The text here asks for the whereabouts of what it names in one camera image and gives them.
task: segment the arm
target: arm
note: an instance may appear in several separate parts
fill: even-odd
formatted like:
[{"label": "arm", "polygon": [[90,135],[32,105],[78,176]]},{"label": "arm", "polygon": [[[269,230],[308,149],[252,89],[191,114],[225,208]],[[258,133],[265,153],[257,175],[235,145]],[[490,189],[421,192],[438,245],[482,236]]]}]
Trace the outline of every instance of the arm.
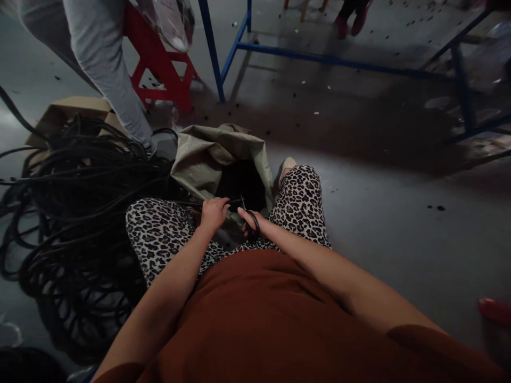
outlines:
[{"label": "arm", "polygon": [[202,223],[165,266],[122,326],[93,381],[125,363],[146,364],[174,334],[176,320],[197,280],[209,242],[224,223],[229,198],[204,201]]},{"label": "arm", "polygon": [[[254,228],[250,215],[243,209],[238,214]],[[351,314],[378,332],[385,334],[404,324],[444,332],[390,286],[335,251],[255,215],[264,236],[330,290]]]}]

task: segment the cardboard box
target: cardboard box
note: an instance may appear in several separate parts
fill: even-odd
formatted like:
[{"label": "cardboard box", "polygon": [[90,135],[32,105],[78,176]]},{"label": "cardboard box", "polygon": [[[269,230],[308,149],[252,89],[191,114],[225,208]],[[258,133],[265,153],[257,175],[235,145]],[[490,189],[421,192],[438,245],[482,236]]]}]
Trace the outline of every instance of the cardboard box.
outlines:
[{"label": "cardboard box", "polygon": [[[84,117],[103,120],[125,136],[128,136],[117,116],[110,112],[111,110],[112,107],[108,101],[103,98],[81,96],[63,98],[55,101],[46,109],[46,112],[44,112],[35,126],[35,129],[45,135],[57,133],[67,121],[71,120],[75,114],[79,113]],[[108,133],[101,130],[99,136],[104,134]],[[38,147],[45,146],[45,142],[34,134],[31,134],[27,138],[25,144]]]}]

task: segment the wooden chair leg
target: wooden chair leg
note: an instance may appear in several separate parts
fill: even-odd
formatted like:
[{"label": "wooden chair leg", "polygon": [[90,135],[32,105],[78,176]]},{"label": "wooden chair leg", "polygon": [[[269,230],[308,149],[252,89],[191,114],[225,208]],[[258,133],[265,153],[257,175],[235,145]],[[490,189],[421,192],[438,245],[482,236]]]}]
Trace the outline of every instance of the wooden chair leg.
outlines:
[{"label": "wooden chair leg", "polygon": [[307,8],[309,6],[309,1],[310,0],[305,0],[303,2],[302,15],[300,16],[300,22],[303,22],[305,20],[305,12],[307,11]]},{"label": "wooden chair leg", "polygon": [[321,12],[323,13],[328,5],[328,0],[323,0],[323,5],[321,6]]}]

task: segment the brown shirt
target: brown shirt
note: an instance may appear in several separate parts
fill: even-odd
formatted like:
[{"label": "brown shirt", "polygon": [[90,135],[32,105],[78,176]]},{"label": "brown shirt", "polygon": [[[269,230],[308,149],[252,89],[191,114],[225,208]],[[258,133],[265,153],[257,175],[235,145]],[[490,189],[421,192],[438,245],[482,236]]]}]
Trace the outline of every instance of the brown shirt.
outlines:
[{"label": "brown shirt", "polygon": [[346,313],[289,256],[231,255],[186,303],[176,333],[146,367],[106,382],[486,382],[507,375],[449,336],[420,326],[381,335]]}]

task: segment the woman's left hand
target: woman's left hand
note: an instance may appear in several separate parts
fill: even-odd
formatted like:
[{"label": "woman's left hand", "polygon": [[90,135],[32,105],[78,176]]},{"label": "woman's left hand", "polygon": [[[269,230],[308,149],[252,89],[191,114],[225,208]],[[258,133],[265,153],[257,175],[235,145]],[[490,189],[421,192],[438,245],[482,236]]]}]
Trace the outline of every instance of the woman's left hand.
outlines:
[{"label": "woman's left hand", "polygon": [[202,203],[202,219],[200,226],[210,229],[214,234],[225,221],[227,209],[230,207],[230,205],[227,204],[229,199],[230,198],[217,197],[204,201]]}]

